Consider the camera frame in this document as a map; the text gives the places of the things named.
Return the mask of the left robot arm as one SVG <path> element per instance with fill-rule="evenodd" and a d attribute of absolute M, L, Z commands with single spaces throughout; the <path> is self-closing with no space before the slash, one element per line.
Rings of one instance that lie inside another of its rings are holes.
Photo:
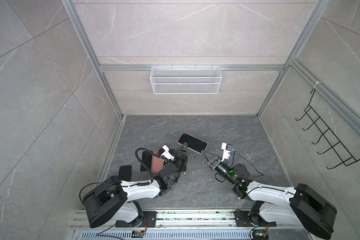
<path fill-rule="evenodd" d="M 146 148 L 137 148 L 136 156 L 139 151 L 159 158 L 164 163 L 163 168 L 156 175 L 147 168 L 150 174 L 147 181 L 130 182 L 111 176 L 102 183 L 95 183 L 95 188 L 81 198 L 90 228 L 100 227 L 110 220 L 138 225 L 144 213 L 137 201 L 165 195 L 178 182 L 188 162 L 187 143 L 173 151 L 163 146 L 157 154 Z"/>

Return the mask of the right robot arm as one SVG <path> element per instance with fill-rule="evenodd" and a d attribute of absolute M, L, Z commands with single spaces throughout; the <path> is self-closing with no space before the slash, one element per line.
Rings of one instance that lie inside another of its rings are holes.
<path fill-rule="evenodd" d="M 238 199 L 254 202 L 247 218 L 256 227 L 277 223 L 294 225 L 320 239 L 331 239 L 337 209 L 308 185 L 265 185 L 250 179 L 243 164 L 229 167 L 216 154 L 202 150 L 201 155 L 210 169 L 233 185 Z"/>

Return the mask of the phone with black screen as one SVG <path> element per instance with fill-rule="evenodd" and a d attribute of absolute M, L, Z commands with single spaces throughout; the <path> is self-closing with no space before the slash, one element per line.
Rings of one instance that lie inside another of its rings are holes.
<path fill-rule="evenodd" d="M 132 166 L 124 165 L 119 168 L 118 177 L 121 181 L 130 182 L 132 178 Z"/>

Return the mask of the pink phone case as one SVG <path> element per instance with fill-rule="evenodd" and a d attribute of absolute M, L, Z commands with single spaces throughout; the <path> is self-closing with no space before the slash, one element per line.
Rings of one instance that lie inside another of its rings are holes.
<path fill-rule="evenodd" d="M 164 167 L 164 161 L 161 158 L 152 156 L 151 172 L 158 174 Z"/>

